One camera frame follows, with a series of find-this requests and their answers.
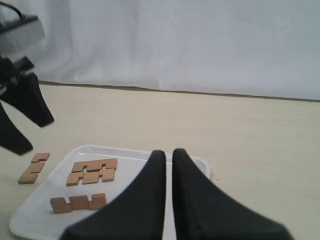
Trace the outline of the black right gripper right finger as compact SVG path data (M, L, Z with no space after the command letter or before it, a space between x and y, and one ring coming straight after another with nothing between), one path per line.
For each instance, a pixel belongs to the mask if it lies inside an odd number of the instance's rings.
M185 149L172 155L172 205L178 240L291 240L287 228L214 185Z

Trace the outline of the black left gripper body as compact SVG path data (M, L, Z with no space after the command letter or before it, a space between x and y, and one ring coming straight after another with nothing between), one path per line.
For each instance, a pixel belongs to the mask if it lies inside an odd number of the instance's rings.
M34 69L34 64L26 56L12 62L7 57L0 57L0 94L13 89Z

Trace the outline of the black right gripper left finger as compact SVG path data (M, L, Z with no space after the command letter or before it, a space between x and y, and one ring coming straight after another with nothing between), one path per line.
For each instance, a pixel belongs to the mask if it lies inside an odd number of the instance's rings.
M69 226L62 240L161 240L166 207L166 155L154 150L112 202Z

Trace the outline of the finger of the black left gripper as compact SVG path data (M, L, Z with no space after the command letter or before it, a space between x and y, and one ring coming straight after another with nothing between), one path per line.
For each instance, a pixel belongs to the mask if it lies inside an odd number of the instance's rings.
M38 77L34 73L24 76L18 85L8 88L0 99L41 128L55 121L41 93Z
M0 105L0 146L14 154L24 155L33 150L30 141L16 128Z

